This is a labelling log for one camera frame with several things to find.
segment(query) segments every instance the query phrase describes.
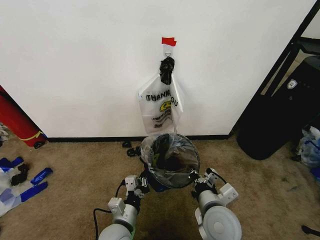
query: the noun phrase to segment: baseboard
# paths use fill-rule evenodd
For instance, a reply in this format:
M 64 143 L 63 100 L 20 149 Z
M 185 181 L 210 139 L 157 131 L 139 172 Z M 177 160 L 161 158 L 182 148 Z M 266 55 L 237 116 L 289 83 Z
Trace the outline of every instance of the baseboard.
M 224 140 L 229 135 L 190 135 L 190 140 Z M 88 142 L 141 142 L 145 136 L 112 136 L 112 137 L 48 137 L 50 143 L 88 143 Z

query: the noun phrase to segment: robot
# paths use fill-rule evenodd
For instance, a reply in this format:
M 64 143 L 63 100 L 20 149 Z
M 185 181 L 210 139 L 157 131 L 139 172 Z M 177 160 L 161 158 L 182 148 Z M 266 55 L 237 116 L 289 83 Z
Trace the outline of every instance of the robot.
M 237 191 L 227 183 L 213 168 L 208 168 L 204 177 L 196 170 L 191 170 L 189 179 L 194 182 L 192 196 L 199 207 L 195 218 L 203 240 L 240 240 L 242 229 L 237 216 L 226 205 L 236 200 Z M 149 192 L 147 179 L 130 175 L 125 178 L 126 199 L 112 197 L 108 207 L 113 215 L 113 224 L 106 227 L 99 235 L 99 240 L 131 240 L 140 202 Z M 224 185 L 217 191 L 215 183 L 223 181 Z

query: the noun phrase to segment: red cylinder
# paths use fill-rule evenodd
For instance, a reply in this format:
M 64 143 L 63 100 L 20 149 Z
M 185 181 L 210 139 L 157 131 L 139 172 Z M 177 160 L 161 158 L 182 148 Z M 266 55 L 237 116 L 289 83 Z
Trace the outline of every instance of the red cylinder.
M 30 147 L 37 149 L 46 142 L 46 138 L 40 129 L 16 106 L 1 86 L 0 122 Z

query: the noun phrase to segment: beige carpet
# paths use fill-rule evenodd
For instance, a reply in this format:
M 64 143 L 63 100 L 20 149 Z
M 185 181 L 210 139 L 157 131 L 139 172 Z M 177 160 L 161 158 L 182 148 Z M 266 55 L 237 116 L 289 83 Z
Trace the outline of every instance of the beige carpet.
M 290 145 L 257 161 L 234 137 L 194 143 L 201 173 L 215 168 L 238 191 L 239 199 L 229 208 L 240 220 L 243 240 L 319 239 L 301 231 L 302 224 L 320 229 L 319 187 L 307 167 L 290 160 Z M 46 190 L 0 218 L 1 240 L 93 240 L 93 209 L 106 208 L 121 180 L 143 169 L 121 142 L 48 143 L 33 149 L 12 137 L 0 148 L 0 158 L 17 156 L 31 165 L 29 178 L 45 167 L 54 173 Z M 191 190 L 190 185 L 147 194 L 135 240 L 200 240 Z M 111 221 L 110 214 L 98 213 L 100 231 Z

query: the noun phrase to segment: red tape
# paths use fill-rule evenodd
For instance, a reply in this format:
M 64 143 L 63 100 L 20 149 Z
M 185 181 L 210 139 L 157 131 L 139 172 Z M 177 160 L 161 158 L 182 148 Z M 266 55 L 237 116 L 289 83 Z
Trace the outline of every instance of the red tape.
M 175 41 L 174 37 L 163 37 L 162 38 L 162 44 L 167 44 L 170 45 L 172 47 L 175 47 L 177 44 L 177 41 Z

